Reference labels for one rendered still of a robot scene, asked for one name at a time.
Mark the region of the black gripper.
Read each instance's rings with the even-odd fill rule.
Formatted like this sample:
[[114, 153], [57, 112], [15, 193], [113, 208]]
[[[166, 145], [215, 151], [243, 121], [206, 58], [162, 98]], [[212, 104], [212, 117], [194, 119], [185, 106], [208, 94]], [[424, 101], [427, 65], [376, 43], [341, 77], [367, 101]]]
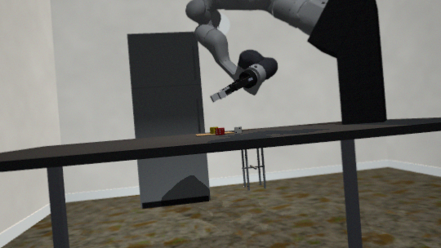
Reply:
[[256, 83], [257, 83], [256, 74], [252, 70], [248, 69], [248, 70], [245, 70], [244, 72], [240, 73], [238, 80], [236, 80], [232, 84], [229, 84], [227, 87], [225, 87], [224, 89], [211, 95], [210, 97], [212, 99], [212, 102], [215, 102], [218, 99], [221, 100], [221, 99], [225, 98], [227, 95], [231, 94], [234, 91], [237, 91], [240, 88], [243, 88], [243, 87], [251, 88], [251, 87], [255, 86]]

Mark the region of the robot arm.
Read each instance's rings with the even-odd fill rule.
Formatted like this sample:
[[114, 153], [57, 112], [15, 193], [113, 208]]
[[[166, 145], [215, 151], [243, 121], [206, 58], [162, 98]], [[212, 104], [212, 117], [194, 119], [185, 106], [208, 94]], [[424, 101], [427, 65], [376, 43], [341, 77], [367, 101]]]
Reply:
[[327, 1], [328, 0], [191, 0], [186, 6], [185, 13], [191, 20], [199, 24], [194, 30], [196, 39], [211, 52], [215, 62], [217, 62], [234, 81], [239, 79], [240, 73], [248, 69], [256, 74], [256, 85], [251, 88], [243, 87], [249, 94], [256, 95], [262, 82], [276, 74], [278, 63], [274, 58], [263, 57], [258, 51], [254, 50], [246, 50], [240, 53], [238, 65], [231, 62], [227, 38], [217, 29], [221, 22], [221, 14], [218, 10], [267, 11], [274, 18], [284, 21], [310, 36]]

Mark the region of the red die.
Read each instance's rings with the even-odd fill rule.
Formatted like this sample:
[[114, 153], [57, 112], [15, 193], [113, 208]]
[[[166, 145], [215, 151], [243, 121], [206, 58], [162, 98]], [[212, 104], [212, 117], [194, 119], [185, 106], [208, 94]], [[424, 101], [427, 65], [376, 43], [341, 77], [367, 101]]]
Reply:
[[225, 128], [216, 128], [216, 135], [224, 135]]

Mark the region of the cream white die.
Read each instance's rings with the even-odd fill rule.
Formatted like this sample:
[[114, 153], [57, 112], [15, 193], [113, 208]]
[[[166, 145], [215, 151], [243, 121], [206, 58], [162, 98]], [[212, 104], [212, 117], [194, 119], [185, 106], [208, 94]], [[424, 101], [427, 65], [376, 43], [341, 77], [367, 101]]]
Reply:
[[241, 126], [236, 126], [234, 128], [234, 133], [235, 134], [242, 134], [241, 132], [242, 132], [242, 127]]

